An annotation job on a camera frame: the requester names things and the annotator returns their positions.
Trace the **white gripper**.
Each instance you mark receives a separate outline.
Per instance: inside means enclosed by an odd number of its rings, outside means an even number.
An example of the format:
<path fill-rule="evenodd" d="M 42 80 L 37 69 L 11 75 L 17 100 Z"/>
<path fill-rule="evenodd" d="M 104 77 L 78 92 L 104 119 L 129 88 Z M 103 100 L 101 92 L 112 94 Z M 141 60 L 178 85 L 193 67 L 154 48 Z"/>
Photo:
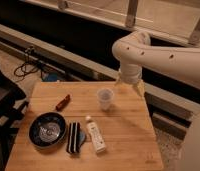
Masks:
<path fill-rule="evenodd" d="M 135 90 L 137 94 L 143 98 L 145 94 L 144 82 L 142 78 L 142 68 L 135 64 L 121 63 L 119 68 L 120 77 L 115 81 L 115 85 L 119 85 L 122 81 L 127 84 L 137 84 Z"/>

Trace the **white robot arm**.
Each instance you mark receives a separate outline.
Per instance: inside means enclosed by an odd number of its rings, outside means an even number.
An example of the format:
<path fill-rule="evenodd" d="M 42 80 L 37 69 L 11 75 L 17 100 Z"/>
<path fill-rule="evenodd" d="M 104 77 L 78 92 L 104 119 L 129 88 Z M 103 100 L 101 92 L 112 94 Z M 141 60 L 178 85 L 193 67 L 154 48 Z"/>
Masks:
<path fill-rule="evenodd" d="M 200 90 L 200 48 L 152 46 L 148 33 L 135 31 L 116 40 L 112 54 L 127 84 L 138 85 L 144 67 Z M 186 133 L 176 171 L 200 171 L 200 112 Z"/>

